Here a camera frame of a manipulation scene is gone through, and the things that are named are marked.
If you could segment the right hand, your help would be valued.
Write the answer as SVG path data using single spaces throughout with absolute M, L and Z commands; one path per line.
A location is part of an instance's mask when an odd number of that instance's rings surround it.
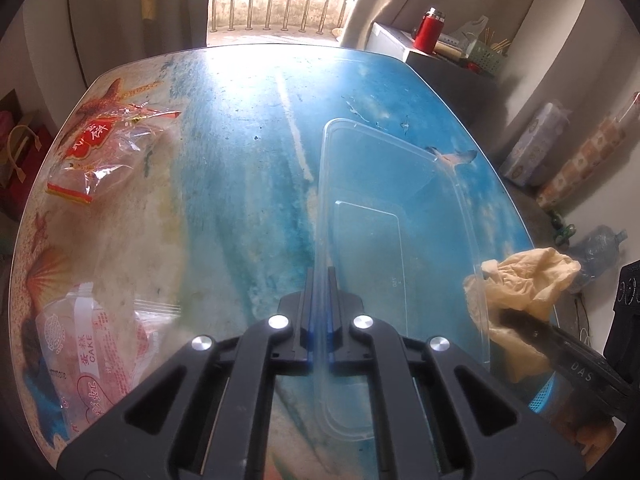
M 591 469 L 600 460 L 611 447 L 617 434 L 612 418 L 599 419 L 578 426 L 576 416 L 570 411 L 556 416 L 555 427 L 571 444 L 577 444 L 580 447 L 580 454 L 587 469 Z

